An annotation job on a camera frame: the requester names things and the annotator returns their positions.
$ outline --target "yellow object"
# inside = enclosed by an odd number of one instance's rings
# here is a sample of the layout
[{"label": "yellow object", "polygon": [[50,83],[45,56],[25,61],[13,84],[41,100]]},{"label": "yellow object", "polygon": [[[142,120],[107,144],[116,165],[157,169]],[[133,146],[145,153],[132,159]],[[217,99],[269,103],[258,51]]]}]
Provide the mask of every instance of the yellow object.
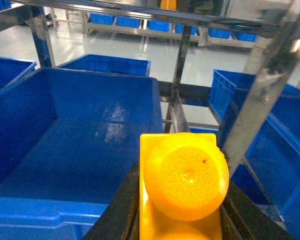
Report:
[{"label": "yellow object", "polygon": [[175,11],[177,9],[177,0],[162,0],[160,8]]},{"label": "yellow object", "polygon": [[141,135],[140,239],[221,240],[228,185],[215,134]]}]

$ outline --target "stainless steel rack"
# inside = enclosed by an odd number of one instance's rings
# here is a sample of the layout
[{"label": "stainless steel rack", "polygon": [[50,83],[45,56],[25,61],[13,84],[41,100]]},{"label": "stainless steel rack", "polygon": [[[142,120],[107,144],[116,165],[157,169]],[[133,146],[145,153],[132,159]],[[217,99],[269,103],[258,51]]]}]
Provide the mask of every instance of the stainless steel rack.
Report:
[{"label": "stainless steel rack", "polygon": [[[189,131],[182,107],[187,100],[197,102],[198,106],[209,107],[209,87],[181,83],[192,26],[257,34],[258,40],[244,69],[245,73],[256,74],[256,78],[222,149],[231,175],[242,161],[300,60],[300,0],[214,0],[213,9],[207,12],[199,12],[198,3],[203,1],[194,0],[180,0],[177,11],[160,9],[157,0],[14,2],[19,4],[0,11],[0,31],[28,20],[41,67],[55,66],[42,6],[184,24],[174,78],[171,83],[160,82],[161,100],[169,103],[164,120],[167,133],[171,125],[175,132]],[[220,131],[223,131],[224,124],[220,123]]]}]

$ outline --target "shelf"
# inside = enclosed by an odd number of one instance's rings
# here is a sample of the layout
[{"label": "shelf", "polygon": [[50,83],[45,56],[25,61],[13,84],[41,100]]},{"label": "shelf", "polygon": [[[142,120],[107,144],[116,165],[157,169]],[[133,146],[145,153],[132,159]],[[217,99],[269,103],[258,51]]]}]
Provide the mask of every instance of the shelf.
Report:
[{"label": "shelf", "polygon": [[181,2],[178,11],[160,9],[156,0],[15,0],[15,2],[145,20],[160,20],[203,28],[228,29],[262,34],[264,37],[270,37],[277,31],[281,19],[279,16],[288,8],[287,4],[282,3],[274,14],[272,8],[277,2],[252,1],[253,4],[246,9],[247,1],[234,0],[229,1],[231,4],[220,1],[219,4],[214,5],[214,8],[205,9],[202,11],[204,14],[200,14],[192,13],[202,9],[202,6],[197,6],[198,1],[193,1],[195,5],[190,6],[185,6]]}]

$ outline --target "yellow round lid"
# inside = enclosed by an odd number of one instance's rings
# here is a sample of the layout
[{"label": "yellow round lid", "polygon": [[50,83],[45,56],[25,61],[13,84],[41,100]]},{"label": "yellow round lid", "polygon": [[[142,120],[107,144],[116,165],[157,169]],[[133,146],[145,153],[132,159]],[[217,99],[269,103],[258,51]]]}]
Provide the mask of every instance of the yellow round lid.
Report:
[{"label": "yellow round lid", "polygon": [[222,152],[204,134],[175,133],[150,152],[144,185],[149,200],[166,216],[194,221],[221,205],[229,171]]}]

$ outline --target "floor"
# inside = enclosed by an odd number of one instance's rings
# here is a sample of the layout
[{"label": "floor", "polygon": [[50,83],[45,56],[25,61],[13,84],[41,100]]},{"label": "floor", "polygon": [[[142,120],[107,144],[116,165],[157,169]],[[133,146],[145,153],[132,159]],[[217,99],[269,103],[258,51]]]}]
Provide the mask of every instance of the floor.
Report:
[{"label": "floor", "polygon": [[[56,9],[58,18],[65,19],[65,11]],[[49,28],[56,65],[84,54],[118,56],[151,61],[150,76],[159,81],[171,82],[175,72],[180,41],[135,36],[111,32],[92,32],[83,36],[79,24],[59,23],[57,30]],[[39,62],[30,27],[14,26],[0,32],[0,56]],[[222,46],[191,46],[185,61],[182,83],[211,86],[213,70],[241,72],[249,51]],[[289,83],[296,85],[300,79],[300,63]],[[166,116],[167,103],[161,103],[162,116]],[[205,107],[184,106],[189,122],[216,125],[217,122]]]}]

